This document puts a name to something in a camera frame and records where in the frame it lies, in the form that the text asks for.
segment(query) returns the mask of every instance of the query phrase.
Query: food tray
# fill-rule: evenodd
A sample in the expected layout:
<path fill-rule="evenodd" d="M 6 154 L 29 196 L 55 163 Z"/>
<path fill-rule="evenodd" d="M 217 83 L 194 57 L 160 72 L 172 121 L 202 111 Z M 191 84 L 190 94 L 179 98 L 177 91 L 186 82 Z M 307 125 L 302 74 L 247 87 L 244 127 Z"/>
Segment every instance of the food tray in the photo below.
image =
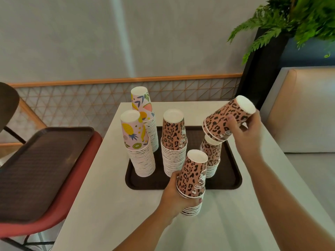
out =
<path fill-rule="evenodd" d="M 48 127 L 34 134 L 0 168 L 0 222 L 39 219 L 93 133 L 90 127 Z"/>
<path fill-rule="evenodd" d="M 161 140 L 162 127 L 157 127 L 158 139 Z M 187 151 L 199 149 L 204 132 L 201 126 L 186 126 Z M 164 172 L 161 143 L 154 152 L 156 170 L 148 177 L 139 177 L 131 160 L 129 160 L 125 181 L 129 188 L 134 190 L 157 190 L 165 189 L 170 177 Z M 242 176 L 237 167 L 232 152 L 227 142 L 222 145 L 221 161 L 213 177 L 206 179 L 206 189 L 237 189 L 242 184 Z"/>

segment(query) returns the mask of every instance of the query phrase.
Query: stack of paper cups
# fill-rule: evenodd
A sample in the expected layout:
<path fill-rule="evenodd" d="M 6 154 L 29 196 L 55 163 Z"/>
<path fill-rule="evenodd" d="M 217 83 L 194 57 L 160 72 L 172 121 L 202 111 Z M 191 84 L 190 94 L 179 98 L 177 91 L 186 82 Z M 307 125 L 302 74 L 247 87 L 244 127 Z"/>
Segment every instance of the stack of paper cups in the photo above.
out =
<path fill-rule="evenodd" d="M 208 135 L 205 135 L 200 145 L 200 150 L 208 156 L 206 178 L 214 176 L 216 169 L 220 164 L 221 149 L 222 142 L 214 141 Z"/>
<path fill-rule="evenodd" d="M 155 113 L 152 110 L 148 89 L 143 86 L 135 87 L 131 90 L 132 107 L 137 110 L 144 122 L 147 134 L 150 138 L 152 151 L 157 151 L 159 147 Z"/>
<path fill-rule="evenodd" d="M 203 121 L 202 129 L 211 139 L 224 142 L 232 134 L 227 125 L 229 114 L 234 116 L 237 123 L 241 125 L 255 112 L 254 104 L 246 97 L 239 95 L 208 116 Z"/>
<path fill-rule="evenodd" d="M 195 199 L 204 197 L 207 155 L 199 150 L 190 150 L 187 152 L 182 171 L 177 178 L 176 186 L 178 192 L 185 198 Z M 187 216 L 198 215 L 202 203 L 194 207 L 187 207 L 182 210 L 182 214 Z"/>
<path fill-rule="evenodd" d="M 121 126 L 124 145 L 136 174 L 140 177 L 151 175 L 156 168 L 155 158 L 140 113 L 135 110 L 125 111 L 121 114 Z"/>
<path fill-rule="evenodd" d="M 171 177 L 182 168 L 187 149 L 184 114 L 179 109 L 169 109 L 163 115 L 161 149 L 164 172 Z"/>

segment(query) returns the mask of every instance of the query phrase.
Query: hand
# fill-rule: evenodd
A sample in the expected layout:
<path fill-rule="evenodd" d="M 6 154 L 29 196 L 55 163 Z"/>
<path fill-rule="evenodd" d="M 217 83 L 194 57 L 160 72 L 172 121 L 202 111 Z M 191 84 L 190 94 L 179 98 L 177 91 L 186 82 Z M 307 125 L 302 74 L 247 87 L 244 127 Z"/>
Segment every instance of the hand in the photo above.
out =
<path fill-rule="evenodd" d="M 201 198 L 184 198 L 178 192 L 176 187 L 177 176 L 179 176 L 181 171 L 176 171 L 172 174 L 170 182 L 166 186 L 161 202 L 157 207 L 157 212 L 161 213 L 163 216 L 167 216 L 169 224 L 172 220 L 186 207 L 197 206 L 202 202 Z"/>
<path fill-rule="evenodd" d="M 244 162 L 261 157 L 261 128 L 262 122 L 259 111 L 256 110 L 246 121 L 248 129 L 243 132 L 236 119 L 228 116 L 228 127 L 235 138 L 236 148 Z"/>

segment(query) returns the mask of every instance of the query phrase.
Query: black planter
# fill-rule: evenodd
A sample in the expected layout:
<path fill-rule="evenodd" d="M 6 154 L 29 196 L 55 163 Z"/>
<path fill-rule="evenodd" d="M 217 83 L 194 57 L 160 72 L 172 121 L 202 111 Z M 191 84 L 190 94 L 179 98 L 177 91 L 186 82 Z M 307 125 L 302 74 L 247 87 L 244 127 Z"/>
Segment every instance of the black planter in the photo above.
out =
<path fill-rule="evenodd" d="M 266 29 L 258 29 L 255 39 L 265 32 Z M 262 107 L 279 74 L 279 60 L 289 38 L 291 35 L 282 33 L 249 56 L 236 95 L 246 96 L 257 109 Z"/>

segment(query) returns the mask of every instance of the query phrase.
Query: white table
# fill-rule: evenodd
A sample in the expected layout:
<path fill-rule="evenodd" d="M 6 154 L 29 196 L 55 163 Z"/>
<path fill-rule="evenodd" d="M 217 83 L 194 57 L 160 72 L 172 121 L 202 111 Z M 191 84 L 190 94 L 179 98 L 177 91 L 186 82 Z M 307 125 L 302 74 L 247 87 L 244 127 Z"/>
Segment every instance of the white table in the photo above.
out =
<path fill-rule="evenodd" d="M 187 126 L 200 126 L 225 102 L 154 102 L 157 125 L 163 113 L 179 108 Z M 125 184 L 128 154 L 123 146 L 120 115 L 131 109 L 121 103 L 92 163 L 52 251 L 110 251 L 157 207 L 162 191 L 135 191 Z M 228 139 L 243 177 L 236 190 L 207 190 L 199 215 L 177 216 L 165 229 L 156 250 L 279 250 L 257 201 L 249 173 L 234 138 Z M 277 143 L 264 128 L 262 153 L 305 209 L 335 236 L 335 225 Z"/>

